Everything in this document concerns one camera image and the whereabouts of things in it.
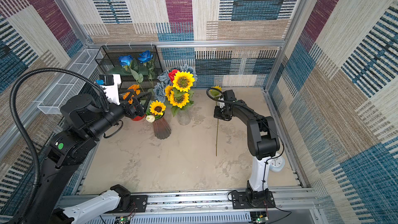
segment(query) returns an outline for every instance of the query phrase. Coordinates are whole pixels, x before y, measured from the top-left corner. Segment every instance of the black mounting plate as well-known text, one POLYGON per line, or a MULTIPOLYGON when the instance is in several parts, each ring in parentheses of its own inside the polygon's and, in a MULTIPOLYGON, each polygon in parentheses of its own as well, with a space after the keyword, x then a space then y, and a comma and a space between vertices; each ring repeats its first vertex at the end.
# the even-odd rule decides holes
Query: black mounting plate
MULTIPOLYGON (((247 202, 247 197, 246 197, 246 192, 232 192, 232 206, 234 209, 244 209, 244 208, 266 208, 266 206, 261 203, 258 206, 250 206, 247 202)), ((267 195, 267 201, 266 204, 268 208, 274 208, 275 206, 275 200, 273 199, 273 195, 271 191, 268 191, 267 195)))
POLYGON ((130 213, 131 211, 134 210, 134 204, 135 203, 135 212, 136 213, 143 213, 147 209, 147 195, 131 195, 130 196, 130 207, 127 210, 120 211, 117 208, 114 210, 106 212, 106 214, 114 214, 114 213, 130 213))

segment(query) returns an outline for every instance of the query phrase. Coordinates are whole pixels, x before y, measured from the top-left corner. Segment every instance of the red rose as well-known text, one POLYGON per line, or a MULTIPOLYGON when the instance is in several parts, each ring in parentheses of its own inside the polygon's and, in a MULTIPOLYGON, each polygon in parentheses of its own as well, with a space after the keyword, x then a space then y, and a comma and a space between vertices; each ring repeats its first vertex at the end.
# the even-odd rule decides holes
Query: red rose
POLYGON ((169 77, 170 77, 170 80, 172 80, 172 83, 173 83, 173 80, 174 80, 174 76, 176 76, 177 72, 179 72, 179 70, 174 69, 173 71, 171 71, 169 73, 169 77))

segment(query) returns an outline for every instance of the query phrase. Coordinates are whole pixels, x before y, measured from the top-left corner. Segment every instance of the gray-blue rose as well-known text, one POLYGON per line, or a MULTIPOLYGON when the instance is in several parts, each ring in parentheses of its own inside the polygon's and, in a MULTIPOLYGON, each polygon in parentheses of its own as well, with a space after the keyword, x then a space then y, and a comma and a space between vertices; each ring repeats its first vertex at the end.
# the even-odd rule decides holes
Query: gray-blue rose
POLYGON ((198 76, 193 67, 188 66, 188 64, 184 64, 184 66, 177 66, 177 67, 178 67, 177 69, 181 72, 190 72, 191 74, 193 74, 193 78, 195 79, 195 81, 198 80, 198 76))
POLYGON ((158 80, 163 82, 165 85, 170 85, 172 82, 169 77, 169 70, 166 69, 164 72, 162 72, 161 75, 158 76, 158 80))
POLYGON ((155 93, 155 99, 164 102, 166 100, 166 93, 164 91, 165 85, 163 82, 158 82, 156 86, 153 88, 153 92, 155 93))

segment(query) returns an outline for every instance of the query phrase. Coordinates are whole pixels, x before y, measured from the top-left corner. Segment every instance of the aluminum rail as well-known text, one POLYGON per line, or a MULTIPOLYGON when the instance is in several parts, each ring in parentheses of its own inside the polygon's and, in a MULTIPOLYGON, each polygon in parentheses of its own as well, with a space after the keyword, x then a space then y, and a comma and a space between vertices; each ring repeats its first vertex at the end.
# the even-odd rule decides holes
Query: aluminum rail
MULTIPOLYGON (((291 209, 316 209, 320 208, 319 201, 312 188, 292 187, 269 187, 273 192, 275 203, 283 210, 291 209)), ((225 211, 261 211, 256 209, 233 209, 232 202, 228 200, 227 194, 231 190, 216 191, 180 191, 180 192, 155 192, 155 193, 133 193, 132 195, 148 195, 147 209, 140 214, 169 214, 169 213, 197 213, 197 212, 225 212, 225 211)), ((97 195, 70 195, 63 196, 58 207, 65 208, 90 200, 97 195)), ((129 213, 117 213, 109 215, 124 215, 129 213)))
POLYGON ((178 42, 96 42, 88 47, 99 49, 111 45, 156 45, 156 47, 254 47, 283 46, 285 40, 231 40, 231 41, 178 41, 178 42))

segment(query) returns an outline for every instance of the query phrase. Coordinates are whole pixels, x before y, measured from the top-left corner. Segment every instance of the robotic arm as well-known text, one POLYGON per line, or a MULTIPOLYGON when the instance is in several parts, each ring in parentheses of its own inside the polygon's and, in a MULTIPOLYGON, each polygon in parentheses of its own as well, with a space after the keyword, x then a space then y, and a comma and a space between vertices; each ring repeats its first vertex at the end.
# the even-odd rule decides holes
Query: robotic arm
POLYGON ((268 172, 271 163, 268 160, 277 158, 279 150, 278 135, 270 130, 276 130, 274 119, 257 114, 249 108, 243 100, 237 100, 232 90, 221 92, 216 88, 209 88, 207 95, 219 104, 214 109, 214 117, 230 121, 233 116, 238 117, 247 126, 248 148, 253 156, 251 177, 246 188, 246 201, 251 206, 260 206, 268 194, 268 172), (209 94, 210 90, 221 93, 220 99, 209 94))
MULTIPOLYGON (((56 70, 56 72, 69 73, 78 77, 64 69, 47 68, 43 70, 43 72, 56 70)), ((35 70, 32 72, 33 74, 40 73, 35 70)), ((25 74, 21 78, 25 80, 33 74, 25 74)), ((119 75, 101 75, 100 77, 102 77, 102 91, 105 92, 106 98, 111 102, 109 108, 105 111, 102 107, 103 103, 101 108, 98 107, 89 94, 78 94, 61 107, 61 113, 69 127, 55 135, 50 141, 41 166, 39 188, 33 194, 32 204, 28 207, 22 206, 8 222, 9 224, 46 224, 49 221, 51 224, 78 224, 85 223, 99 214, 114 209, 124 212, 130 210, 132 204, 130 192, 121 185, 113 186, 105 194, 83 203, 82 206, 54 210, 64 187, 80 164, 83 163, 89 151, 97 145, 100 140, 99 137, 105 136, 105 132, 112 126, 118 125, 119 121, 125 116, 129 118, 144 116, 149 99, 152 96, 150 92, 142 92, 139 96, 132 97, 132 104, 129 104, 121 96, 128 90, 117 91, 117 83, 120 84, 119 75), (142 99, 146 99, 143 106, 140 103, 142 99)), ((29 202, 28 197, 25 198, 24 202, 29 202)))

